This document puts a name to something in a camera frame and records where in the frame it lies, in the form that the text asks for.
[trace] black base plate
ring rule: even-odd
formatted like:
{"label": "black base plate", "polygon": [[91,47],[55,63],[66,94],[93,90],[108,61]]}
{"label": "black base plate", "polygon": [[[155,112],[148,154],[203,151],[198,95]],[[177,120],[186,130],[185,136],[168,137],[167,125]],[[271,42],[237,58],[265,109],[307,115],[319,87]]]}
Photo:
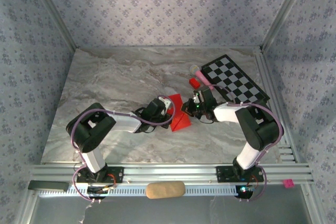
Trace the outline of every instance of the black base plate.
{"label": "black base plate", "polygon": [[248,183],[251,180],[251,176],[254,175],[258,182],[263,182],[264,177],[260,168],[255,167],[249,173],[237,178],[234,174],[233,166],[217,166],[216,167],[217,182],[218,183],[237,183],[237,182],[246,182]]}
{"label": "black base plate", "polygon": [[[80,176],[77,176],[77,183],[97,183],[95,178],[92,176],[91,171],[88,168],[84,168],[79,171]],[[106,174],[113,174],[116,178],[115,183],[122,183],[124,175],[124,167],[107,167]],[[113,178],[110,176],[104,176],[99,183],[113,184]]]}

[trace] wire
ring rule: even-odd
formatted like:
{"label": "wire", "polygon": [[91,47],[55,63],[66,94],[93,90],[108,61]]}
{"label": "wire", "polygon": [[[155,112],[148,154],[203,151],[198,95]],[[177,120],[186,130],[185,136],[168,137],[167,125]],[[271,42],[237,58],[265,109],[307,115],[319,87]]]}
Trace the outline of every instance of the wire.
{"label": "wire", "polygon": [[73,171],[76,171],[76,170],[75,170],[76,165],[81,164],[81,163],[82,163],[82,162],[77,162],[77,163],[75,163],[74,166],[73,166]]}
{"label": "wire", "polygon": [[73,186],[75,187],[75,190],[78,192],[78,194],[79,194],[83,199],[85,199],[85,200],[87,200],[87,201],[92,201],[92,199],[86,197],[85,195],[83,195],[83,194],[79,191],[78,187],[76,186],[76,182],[75,182],[75,176],[76,176],[76,174],[79,173],[79,171],[81,171],[82,169],[84,169],[84,168],[87,167],[87,165],[86,165],[86,163],[85,163],[85,160],[84,160],[84,158],[83,158],[83,155],[81,154],[79,148],[77,147],[77,145],[76,145],[75,142],[73,141],[73,139],[74,139],[74,135],[75,135],[75,131],[76,131],[76,128],[77,128],[79,122],[80,122],[86,115],[88,115],[88,114],[90,114],[90,113],[104,112],[104,113],[113,114],[113,115],[120,115],[120,116],[126,116],[126,117],[135,118],[135,119],[137,119],[137,120],[139,120],[139,121],[141,121],[141,122],[143,122],[143,123],[146,123],[146,124],[149,124],[149,125],[153,125],[153,126],[161,126],[161,125],[167,124],[167,123],[169,123],[171,120],[173,120],[173,118],[174,118],[174,116],[175,116],[176,108],[175,108],[175,104],[174,104],[174,102],[173,102],[169,97],[166,97],[166,96],[164,96],[164,95],[159,95],[157,98],[159,98],[159,97],[163,97],[163,98],[168,99],[168,100],[171,102],[172,106],[173,106],[173,114],[172,114],[172,116],[171,116],[167,121],[162,122],[162,123],[149,122],[149,121],[144,120],[144,119],[142,119],[142,118],[140,118],[140,117],[138,117],[138,116],[136,116],[136,115],[127,114],[127,113],[121,113],[121,112],[115,112],[115,111],[109,111],[109,110],[104,110],[104,109],[92,109],[92,110],[88,110],[88,111],[84,112],[84,113],[78,118],[78,120],[75,122],[75,124],[73,125],[73,128],[72,128],[72,131],[71,131],[70,142],[71,142],[71,145],[73,146],[73,148],[74,148],[75,150],[78,151],[79,156],[81,157],[81,159],[82,159],[83,162],[84,162],[84,165],[81,166],[79,169],[77,169],[77,170],[74,172],[74,174],[73,174],[73,176],[72,176],[72,184],[73,184]]}
{"label": "wire", "polygon": [[164,95],[159,95],[159,97],[163,97],[165,99],[168,99],[172,106],[173,106],[173,114],[172,116],[165,122],[162,122],[162,123],[154,123],[154,122],[150,122],[150,121],[147,121],[145,119],[142,119],[136,115],[133,115],[133,114],[127,114],[127,113],[122,113],[122,112],[115,112],[115,111],[110,111],[110,110],[105,110],[105,109],[92,109],[92,110],[88,110],[86,112],[84,112],[79,118],[78,120],[75,122],[75,124],[73,125],[73,128],[72,128],[72,131],[71,131],[71,136],[70,136],[70,142],[71,142],[71,145],[73,146],[73,148],[75,148],[76,150],[79,150],[79,148],[76,146],[76,144],[74,143],[73,139],[74,139],[74,135],[75,135],[75,131],[76,131],[76,128],[79,124],[79,122],[88,114],[90,113],[95,113],[95,112],[104,112],[104,113],[107,113],[107,114],[112,114],[112,115],[120,115],[120,116],[126,116],[126,117],[130,117],[130,118],[134,118],[134,119],[137,119],[143,123],[146,123],[146,124],[149,124],[149,125],[153,125],[153,126],[161,126],[161,125],[164,125],[164,124],[167,124],[169,123],[171,120],[173,120],[174,116],[175,116],[175,112],[176,112],[176,108],[175,108],[175,104],[174,102],[169,98],[169,97],[166,97]]}
{"label": "wire", "polygon": [[256,197],[254,197],[252,199],[249,199],[247,201],[254,201],[254,200],[259,199],[264,194],[264,192],[266,190],[266,186],[267,186],[267,175],[266,175],[266,172],[265,172],[265,170],[264,170],[264,168],[262,166],[256,165],[256,167],[260,168],[261,171],[262,171],[262,173],[263,173],[264,181],[265,181],[264,182],[264,187],[263,187],[263,189],[261,190],[261,192]]}
{"label": "wire", "polygon": [[284,134],[284,131],[283,131],[281,123],[280,123],[280,120],[268,108],[266,108],[264,106],[261,106],[259,104],[255,104],[255,103],[230,104],[229,103],[228,106],[231,106],[231,107],[239,107],[239,106],[254,106],[254,107],[257,107],[257,108],[259,108],[261,110],[264,110],[266,113],[268,113],[270,116],[272,116],[273,119],[274,119],[274,121],[278,125],[278,128],[279,128],[279,136],[278,136],[278,138],[275,140],[274,143],[267,145],[266,148],[259,154],[259,156],[257,157],[257,159],[255,161],[255,164],[258,164],[259,161],[262,159],[262,157],[268,152],[268,150],[280,142],[280,140],[282,138],[282,135]]}
{"label": "wire", "polygon": [[209,86],[209,87],[219,87],[219,88],[225,90],[225,91],[227,92],[227,94],[230,95],[232,102],[233,102],[233,103],[236,103],[236,102],[235,102],[235,99],[234,99],[234,97],[233,97],[233,95],[232,95],[232,91],[229,91],[227,88],[225,88],[225,87],[223,87],[223,86],[221,86],[221,85],[218,85],[218,84],[211,84],[211,85],[208,85],[208,86]]}
{"label": "wire", "polygon": [[152,131],[143,131],[143,133],[152,133],[155,129],[156,127],[153,127]]}
{"label": "wire", "polygon": [[107,176],[113,178],[113,185],[117,183],[117,180],[115,179],[115,176],[112,173],[109,173]]}
{"label": "wire", "polygon": [[246,187],[248,187],[248,185],[251,183],[251,179],[252,178],[254,178],[254,180],[257,182],[257,186],[254,188],[254,189],[257,189],[258,188],[258,179],[257,179],[257,177],[256,176],[254,176],[254,175],[251,175],[251,177],[250,177],[250,181],[246,184]]}
{"label": "wire", "polygon": [[81,171],[82,169],[84,169],[84,168],[86,168],[86,167],[87,167],[86,165],[83,165],[83,166],[79,167],[79,168],[75,171],[75,173],[74,173],[73,176],[72,176],[72,184],[73,184],[73,186],[75,187],[75,190],[78,192],[78,194],[79,194],[83,199],[85,199],[85,200],[87,200],[87,201],[92,201],[92,199],[86,197],[84,194],[82,194],[82,193],[79,191],[78,187],[76,186],[76,182],[75,182],[75,176],[76,176],[76,174],[79,173],[79,171]]}

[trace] patterned wallpaper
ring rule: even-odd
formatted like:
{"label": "patterned wallpaper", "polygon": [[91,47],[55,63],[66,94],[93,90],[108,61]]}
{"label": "patterned wallpaper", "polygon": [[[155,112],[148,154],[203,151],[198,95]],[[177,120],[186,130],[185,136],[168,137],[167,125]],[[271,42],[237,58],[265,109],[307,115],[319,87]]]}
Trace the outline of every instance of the patterned wallpaper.
{"label": "patterned wallpaper", "polygon": [[79,47],[259,45],[283,0],[53,0]]}
{"label": "patterned wallpaper", "polygon": [[336,0],[297,0],[267,57],[293,136],[336,223]]}
{"label": "patterned wallpaper", "polygon": [[0,223],[42,157],[71,54],[40,0],[0,0]]}

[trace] red triangular block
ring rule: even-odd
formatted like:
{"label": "red triangular block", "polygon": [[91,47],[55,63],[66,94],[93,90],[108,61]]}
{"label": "red triangular block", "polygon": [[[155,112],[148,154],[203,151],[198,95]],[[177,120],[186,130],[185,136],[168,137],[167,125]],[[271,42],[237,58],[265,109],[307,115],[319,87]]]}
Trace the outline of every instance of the red triangular block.
{"label": "red triangular block", "polygon": [[[174,105],[175,105],[175,116],[173,118],[173,121],[171,123],[171,129],[172,131],[178,131],[180,129],[186,128],[191,125],[191,122],[189,120],[189,117],[187,114],[183,113],[181,111],[182,108],[182,99],[180,94],[174,94],[169,96],[170,99],[172,99]],[[173,108],[167,110],[167,114],[173,114]]]}

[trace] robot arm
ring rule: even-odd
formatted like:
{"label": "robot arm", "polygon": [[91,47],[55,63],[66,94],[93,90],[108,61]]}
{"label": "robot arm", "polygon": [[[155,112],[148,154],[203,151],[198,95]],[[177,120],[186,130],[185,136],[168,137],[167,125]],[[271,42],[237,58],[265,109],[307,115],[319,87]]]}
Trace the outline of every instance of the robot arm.
{"label": "robot arm", "polygon": [[[256,101],[255,104],[267,108],[262,101]],[[238,178],[251,172],[265,148],[274,143],[280,134],[275,119],[267,112],[253,106],[233,106],[229,103],[218,105],[207,86],[195,90],[194,97],[183,104],[182,111],[198,119],[205,115],[214,122],[240,125],[247,142],[233,161],[235,176]]]}
{"label": "robot arm", "polygon": [[171,120],[169,120],[171,116],[166,113],[170,105],[171,101],[169,99],[159,97],[150,102],[146,108],[139,108],[128,114],[120,112],[110,114],[100,103],[94,103],[71,120],[66,130],[71,136],[75,123],[82,117],[76,126],[72,139],[88,169],[95,177],[95,181],[98,182],[105,176],[104,171],[107,167],[98,148],[106,135],[110,131],[146,132],[151,125],[140,121],[139,118],[158,123],[161,127],[167,129],[171,123]]}

